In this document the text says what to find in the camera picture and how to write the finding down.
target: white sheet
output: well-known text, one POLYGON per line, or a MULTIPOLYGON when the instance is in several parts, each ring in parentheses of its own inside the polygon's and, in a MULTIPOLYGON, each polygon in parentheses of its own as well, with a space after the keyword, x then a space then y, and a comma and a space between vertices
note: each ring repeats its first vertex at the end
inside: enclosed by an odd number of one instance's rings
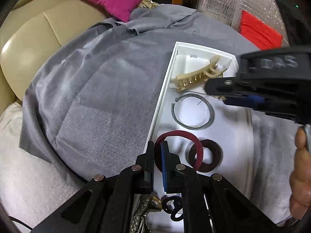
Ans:
POLYGON ((18 103, 0 117, 0 200, 9 216, 34 227, 78 190, 63 182, 52 164, 18 147, 22 118, 18 103))

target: gray fabric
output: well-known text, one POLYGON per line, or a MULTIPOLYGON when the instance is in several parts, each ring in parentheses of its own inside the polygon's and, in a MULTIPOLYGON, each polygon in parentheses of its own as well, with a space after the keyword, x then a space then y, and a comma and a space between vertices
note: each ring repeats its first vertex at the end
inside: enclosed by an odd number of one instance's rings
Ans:
POLYGON ((254 164, 251 202, 274 223, 290 217, 289 178, 294 169, 299 124, 252 111, 254 164))
POLYGON ((23 102, 20 147, 53 163, 60 176, 118 174, 144 150, 176 41, 234 55, 257 48, 198 11, 161 5, 112 18, 61 48, 40 68, 23 102))

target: black cable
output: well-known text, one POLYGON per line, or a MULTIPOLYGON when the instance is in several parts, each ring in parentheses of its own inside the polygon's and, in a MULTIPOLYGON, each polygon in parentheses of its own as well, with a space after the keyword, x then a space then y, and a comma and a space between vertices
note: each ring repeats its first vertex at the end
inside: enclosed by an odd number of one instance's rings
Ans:
POLYGON ((31 228, 30 226, 28 226, 27 224, 23 223, 22 221, 20 221, 20 220, 14 218, 14 217, 12 217, 12 216, 9 216, 9 218, 10 218, 11 221, 17 222, 17 223, 19 223, 19 224, 25 226, 27 229, 32 230, 32 228, 31 228))

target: white box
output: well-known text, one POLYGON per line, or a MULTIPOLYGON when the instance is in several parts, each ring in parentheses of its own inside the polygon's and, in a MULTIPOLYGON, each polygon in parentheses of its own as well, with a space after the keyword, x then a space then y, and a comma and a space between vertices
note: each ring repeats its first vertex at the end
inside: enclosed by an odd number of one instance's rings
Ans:
MULTIPOLYGON (((189 43, 176 42, 167 72, 164 78, 158 103, 148 134, 147 141, 156 141, 162 133, 172 130, 186 130, 196 135, 200 140, 211 139, 222 148, 220 164, 209 173, 200 173, 210 176, 213 173, 222 174, 228 181, 239 189, 246 197, 250 195, 252 162, 253 162, 253 133, 250 112, 246 108, 227 106, 221 100, 206 96, 201 86, 193 88, 190 92, 198 93, 210 102, 215 111, 215 119, 209 127, 200 130, 183 128, 172 117, 171 106, 175 98, 187 94, 189 91, 178 92, 171 79, 178 74, 185 74, 209 63, 214 55, 220 55, 217 70, 228 68, 224 77, 235 76, 238 64, 234 55, 189 43)), ((190 126, 200 126, 209 118, 208 108, 205 103, 197 98, 189 97, 176 103, 175 114, 183 123, 190 126)), ((183 137, 168 137, 170 152, 179 155, 181 163, 189 166, 188 152, 193 142, 183 137)), ((209 150, 204 150, 203 161, 210 163, 212 160, 209 150)), ((162 174, 155 167, 154 191, 161 198, 166 195, 163 189, 162 174)), ((152 230, 162 232, 183 232, 183 221, 173 222, 164 211, 149 213, 148 225, 152 230)))

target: plastic wrap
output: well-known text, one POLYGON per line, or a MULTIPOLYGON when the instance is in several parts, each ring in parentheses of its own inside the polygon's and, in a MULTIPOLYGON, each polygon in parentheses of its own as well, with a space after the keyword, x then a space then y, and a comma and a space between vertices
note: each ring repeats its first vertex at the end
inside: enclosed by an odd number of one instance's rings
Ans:
POLYGON ((283 36, 282 46, 289 45, 275 0, 198 0, 196 8, 235 30, 239 29, 242 10, 245 10, 279 32, 283 36))

